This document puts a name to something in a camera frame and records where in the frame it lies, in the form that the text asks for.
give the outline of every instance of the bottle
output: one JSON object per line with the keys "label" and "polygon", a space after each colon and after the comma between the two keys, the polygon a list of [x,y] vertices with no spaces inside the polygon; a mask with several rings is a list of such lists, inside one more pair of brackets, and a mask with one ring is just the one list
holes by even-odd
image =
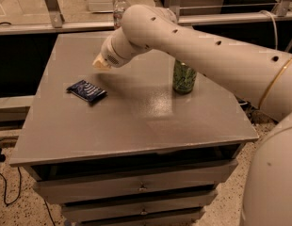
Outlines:
{"label": "bottle", "polygon": [[117,0],[114,5],[113,16],[114,16],[114,27],[118,29],[121,26],[121,19],[124,12],[130,7],[127,0]]}

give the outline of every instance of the floor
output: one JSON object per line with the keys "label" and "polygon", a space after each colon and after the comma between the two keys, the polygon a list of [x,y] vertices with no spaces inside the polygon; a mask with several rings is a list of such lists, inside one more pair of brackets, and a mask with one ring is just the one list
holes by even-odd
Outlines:
{"label": "floor", "polygon": [[[38,5],[32,7],[30,6],[32,2]],[[61,9],[69,22],[111,19],[109,14],[99,15],[88,12],[87,0],[60,0],[60,2]],[[75,10],[72,10],[73,3],[78,4]],[[49,17],[45,11],[42,0],[0,0],[0,22],[8,21],[14,24],[49,23]],[[206,213],[202,219],[193,224],[194,226],[238,225],[242,195],[251,159],[262,139],[275,126],[273,120],[259,111],[253,111],[250,120],[260,139],[255,143],[246,144],[237,157],[238,167],[226,183],[218,186],[218,196],[211,205],[205,207]],[[12,140],[4,144],[3,154],[6,156],[6,161],[0,163],[0,172],[7,179],[8,202],[12,202],[19,191],[19,172],[8,164],[14,144],[15,142]],[[0,225],[53,225],[44,200],[32,189],[34,181],[24,169],[20,169],[20,171],[22,174],[20,198],[9,206],[4,204],[4,180],[0,177]],[[65,218],[60,214],[59,206],[48,206],[55,224],[64,225]]]}

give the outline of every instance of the white cable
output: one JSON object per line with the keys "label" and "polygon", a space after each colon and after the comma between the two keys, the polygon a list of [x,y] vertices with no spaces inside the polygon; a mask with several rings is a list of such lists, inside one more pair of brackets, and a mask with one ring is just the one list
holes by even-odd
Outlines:
{"label": "white cable", "polygon": [[277,31],[277,25],[276,25],[275,18],[273,16],[273,14],[270,13],[269,11],[261,10],[260,12],[263,14],[266,14],[267,16],[269,16],[271,18],[271,21],[274,25],[274,33],[275,33],[275,50],[278,50],[278,31]]}

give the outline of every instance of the speckled floor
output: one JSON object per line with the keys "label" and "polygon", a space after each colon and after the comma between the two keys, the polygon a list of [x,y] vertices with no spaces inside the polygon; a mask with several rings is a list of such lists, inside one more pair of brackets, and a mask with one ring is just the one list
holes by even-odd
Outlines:
{"label": "speckled floor", "polygon": [[[262,139],[275,126],[273,120],[259,111],[252,113],[251,121],[260,139],[255,143],[246,144],[237,157],[238,167],[224,184],[218,186],[218,196],[209,206],[205,207],[206,213],[193,226],[237,226],[239,224],[242,195],[251,159]],[[19,173],[17,169],[11,168],[8,164],[13,144],[8,146],[3,149],[3,154],[7,159],[6,162],[0,163],[0,172],[8,180],[7,202],[11,202],[18,194]],[[32,189],[34,180],[24,169],[21,169],[21,173],[21,196],[10,206],[4,204],[4,181],[0,177],[0,225],[53,225],[44,200]],[[60,207],[49,205],[49,208],[55,224],[64,225],[65,218],[60,214]]]}
{"label": "speckled floor", "polygon": [[[62,6],[62,9],[69,8],[70,1]],[[30,22],[48,22],[48,17],[43,14],[43,4],[40,4],[39,11],[36,11],[33,17],[24,13],[30,12],[30,7],[23,4],[23,9],[16,9],[8,12],[8,8],[18,4],[17,0],[0,0],[0,22],[6,19],[11,19],[15,23],[30,23]],[[86,4],[80,4],[79,8],[86,9]],[[89,17],[89,13],[82,13],[81,19]],[[232,173],[226,183],[218,186],[218,196],[207,207],[206,213],[201,220],[196,222],[194,226],[237,226],[240,217],[240,208],[244,185],[248,173],[248,168],[254,152],[265,135],[274,127],[275,123],[270,118],[264,116],[258,111],[252,113],[252,123],[260,136],[256,143],[247,143],[244,149],[237,157],[238,167]],[[11,168],[8,164],[9,156],[13,151],[13,143],[3,149],[3,154],[7,157],[4,163],[0,163],[0,172],[7,178],[7,201],[13,201],[19,190],[19,173],[15,168]],[[46,209],[44,200],[37,195],[32,186],[33,179],[24,170],[21,169],[22,187],[21,195],[18,201],[10,206],[5,206],[4,181],[0,177],[0,225],[3,226],[39,226],[53,225]],[[60,214],[58,205],[49,205],[51,215],[56,225],[64,225],[65,218]]]}

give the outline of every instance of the dresser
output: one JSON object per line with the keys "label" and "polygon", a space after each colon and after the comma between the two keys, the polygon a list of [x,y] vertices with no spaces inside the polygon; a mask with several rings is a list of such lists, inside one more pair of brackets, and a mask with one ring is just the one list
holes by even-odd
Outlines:
{"label": "dresser", "polygon": [[[201,74],[191,93],[174,92],[174,58],[163,52],[93,68],[110,33],[58,36],[9,163],[69,222],[194,222],[258,136],[235,96]],[[66,91],[82,79],[107,96],[91,105]]]}

